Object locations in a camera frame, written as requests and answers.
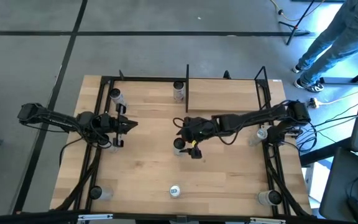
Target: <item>jeans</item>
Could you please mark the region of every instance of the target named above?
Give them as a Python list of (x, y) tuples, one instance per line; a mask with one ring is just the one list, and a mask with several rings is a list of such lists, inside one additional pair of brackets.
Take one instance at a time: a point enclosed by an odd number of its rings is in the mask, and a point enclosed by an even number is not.
[[(317, 56), (328, 49), (319, 59)], [(298, 68), (305, 70), (302, 83), (312, 85), (338, 62), (358, 53), (358, 0), (347, 0), (328, 28), (299, 59)]]

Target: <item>black metal frame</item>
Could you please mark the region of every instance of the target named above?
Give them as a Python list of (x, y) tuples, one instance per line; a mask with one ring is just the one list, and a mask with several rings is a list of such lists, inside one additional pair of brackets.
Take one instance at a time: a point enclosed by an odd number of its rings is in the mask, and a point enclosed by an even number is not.
[[(262, 71), (264, 72), (264, 79), (258, 79), (258, 77), (262, 73)], [(268, 109), (271, 108), (272, 105), (270, 104), (270, 100), (272, 99), (272, 97), (270, 96), (269, 81), (267, 79), (266, 68), (264, 66), (259, 70), (259, 72), (256, 75), (256, 77), (254, 78), (254, 80), (255, 80), (255, 87), (256, 87), (257, 96), (258, 96), (259, 109), (262, 110), (264, 108), (268, 108)], [(265, 104), (263, 106), (260, 101), (259, 88), (262, 88), (262, 91), (264, 93)], [(267, 174), (268, 187), (269, 187), (269, 190), (274, 190), (274, 182), (273, 182), (271, 175), (268, 172), (268, 167), (267, 167), (267, 161), (271, 159), (271, 157), (269, 155), (269, 148), (270, 148), (270, 145), (268, 143), (264, 142), (263, 150), (264, 150), (264, 159), (265, 159), (265, 168), (266, 168), (266, 174)], [(274, 153), (275, 163), (276, 163), (276, 167), (277, 167), (277, 174), (278, 174), (280, 180), (285, 185), (280, 151), (278, 150), (277, 144), (273, 145), (273, 153)], [(285, 197), (283, 197), (283, 208), (284, 208), (284, 214), (291, 215), (290, 206), (289, 206), (289, 203)], [(272, 211), (273, 211), (273, 215), (278, 215), (277, 206), (272, 206)]]
[(358, 75), (354, 78), (341, 78), (341, 77), (321, 77), (321, 83), (326, 84), (351, 84), (358, 85)]
[(18, 215), (1, 215), (0, 223), (76, 223), (78, 218), (85, 215), (105, 214), (110, 219), (135, 219), (135, 220), (154, 220), (158, 216), (158, 220), (172, 220), (178, 223), (185, 223), (190, 221), (211, 221), (211, 222), (256, 222), (258, 218), (267, 218), (270, 221), (273, 219), (285, 220), (286, 224), (354, 224), (353, 222), (342, 222), (336, 220), (316, 219), (310, 217), (296, 217), (289, 215), (277, 215), (276, 217), (239, 217), (239, 216), (209, 216), (209, 215), (157, 215), (157, 214), (128, 214), (128, 213), (90, 213), (87, 210), (72, 210), (72, 211), (49, 211), (39, 213), (21, 213)]
[[(258, 76), (261, 74), (261, 72), (264, 72), (264, 79), (260, 80), (257, 79)], [(174, 82), (174, 81), (181, 81), (181, 82), (186, 82), (186, 112), (188, 112), (188, 91), (189, 91), (189, 65), (186, 66), (186, 78), (164, 78), (164, 77), (125, 77), (121, 71), (119, 71), (120, 76), (119, 77), (102, 77), (101, 78), (101, 83), (99, 86), (99, 92), (98, 92), (98, 97), (96, 100), (96, 106), (95, 106), (95, 112), (97, 113), (100, 109), (100, 104), (102, 102), (102, 98), (103, 98), (103, 90), (105, 88), (106, 84), (109, 84), (109, 90), (111, 90), (114, 87), (114, 82), (115, 81), (126, 81), (126, 82), (130, 82), (130, 81), (141, 81), (141, 82)], [(258, 102), (259, 102), (259, 108), (263, 109), (263, 108), (271, 108), (270, 105), (270, 100), (271, 100), (271, 96), (270, 96), (270, 90), (269, 90), (269, 84), (268, 84), (268, 80), (267, 80), (267, 74), (266, 74), (266, 69), (265, 67), (262, 67), (259, 70), (259, 73), (256, 75), (256, 77), (254, 78), (255, 81), (255, 87), (257, 89), (257, 96), (258, 96)], [(264, 99), (265, 99), (265, 104), (263, 106), (261, 106), (261, 99), (260, 99), (260, 93), (259, 93), (259, 88), (262, 88), (263, 94), (264, 94)], [(108, 113), (109, 112), (109, 107), (110, 107), (110, 103), (111, 100), (109, 100), (108, 96), (106, 97), (106, 105), (104, 107), (104, 111), (103, 113)], [(264, 144), (263, 145), (263, 149), (264, 149), (264, 159), (265, 159), (265, 164), (266, 164), (266, 170), (267, 170), (267, 161), (270, 159), (269, 157), (269, 145), (268, 144)], [(278, 151), (278, 147), (277, 145), (275, 145), (273, 147), (274, 153), (275, 153), (275, 163), (276, 163), (276, 167), (277, 167), (277, 171), (278, 171), (278, 176), (280, 178), (280, 180), (285, 184), (284, 182), (284, 175), (283, 175), (283, 169), (282, 169), (282, 164), (281, 164), (281, 158), (280, 158), (280, 153)], [(89, 166), (90, 163), (90, 154), (91, 154), (91, 146), (87, 146), (86, 152), (85, 152), (85, 157), (84, 157), (84, 161), (83, 161), (83, 165), (82, 165), (82, 169), (86, 170), (86, 168)], [(96, 169), (95, 172), (93, 173), (93, 175), (91, 176), (91, 181), (89, 183), (89, 189), (91, 189), (92, 187), (95, 186), (96, 183), (96, 178), (97, 178), (97, 170), (99, 167), (99, 160), (100, 160), (100, 156), (101, 156), (101, 148), (97, 148), (96, 149), (96, 154), (95, 154), (95, 159), (96, 159)], [(274, 182), (272, 177), (270, 176), (270, 174), (268, 172), (266, 172), (267, 174), (267, 178), (268, 178), (268, 186), (270, 190), (274, 189)], [(75, 200), (75, 207), (74, 209), (80, 209), (80, 199), (82, 197), (82, 194), (79, 195), (77, 197), (77, 199)], [(85, 210), (91, 210), (91, 206), (92, 206), (92, 200), (89, 197), (89, 193), (86, 196), (86, 205), (85, 205)], [(286, 198), (283, 199), (283, 207), (284, 207), (284, 213), (286, 215), (290, 215), (290, 206), (286, 200)], [(272, 206), (272, 212), (273, 212), (273, 216), (279, 215), (278, 214), (278, 208), (277, 206)], [(119, 214), (114, 214), (114, 218), (131, 218), (131, 219), (158, 219), (158, 220), (177, 220), (177, 221), (189, 221), (189, 220), (198, 220), (198, 221), (202, 221), (202, 220), (209, 220), (209, 221), (216, 221), (216, 220), (231, 220), (231, 221), (240, 221), (240, 222), (249, 222), (251, 220), (251, 217), (218, 217), (218, 216), (200, 216), (200, 215), (161, 215), (161, 214), (131, 214), (131, 213), (119, 213)]]

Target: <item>sneaker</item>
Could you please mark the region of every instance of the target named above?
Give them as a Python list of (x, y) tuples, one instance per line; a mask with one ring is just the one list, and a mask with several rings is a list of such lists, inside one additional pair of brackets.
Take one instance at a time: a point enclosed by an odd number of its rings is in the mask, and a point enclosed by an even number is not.
[(298, 65), (295, 65), (295, 66), (292, 68), (292, 71), (293, 71), (294, 73), (300, 73), (300, 72), (302, 72), (302, 69), (300, 69), (300, 68), (298, 67)]
[(303, 82), (301, 82), (300, 78), (297, 79), (295, 82), (293, 82), (293, 85), (295, 85), (295, 87), (297, 88), (306, 89), (312, 93), (319, 93), (324, 90), (324, 86), (320, 82), (316, 82), (313, 85), (306, 85)]

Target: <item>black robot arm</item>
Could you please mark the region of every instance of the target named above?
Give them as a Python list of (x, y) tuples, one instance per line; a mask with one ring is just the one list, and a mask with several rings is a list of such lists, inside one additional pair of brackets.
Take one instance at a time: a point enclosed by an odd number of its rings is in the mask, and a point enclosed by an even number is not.
[(278, 143), (283, 141), (284, 135), (289, 129), (308, 124), (310, 117), (305, 104), (299, 101), (285, 101), (269, 109), (242, 115), (222, 114), (212, 116), (210, 120), (186, 117), (178, 134), (187, 142), (199, 143), (216, 136), (231, 136), (237, 134), (244, 127), (269, 121), (281, 121), (277, 126), (271, 126), (267, 130), (266, 141)]
[(76, 131), (87, 142), (99, 142), (105, 138), (106, 133), (127, 134), (132, 128), (137, 126), (136, 121), (128, 120), (121, 115), (125, 113), (126, 107), (117, 105), (117, 118), (110, 117), (107, 113), (95, 115), (90, 111), (78, 114), (77, 117), (50, 111), (39, 103), (27, 103), (22, 106), (17, 118), (20, 124), (47, 123), (62, 128), (64, 131)]

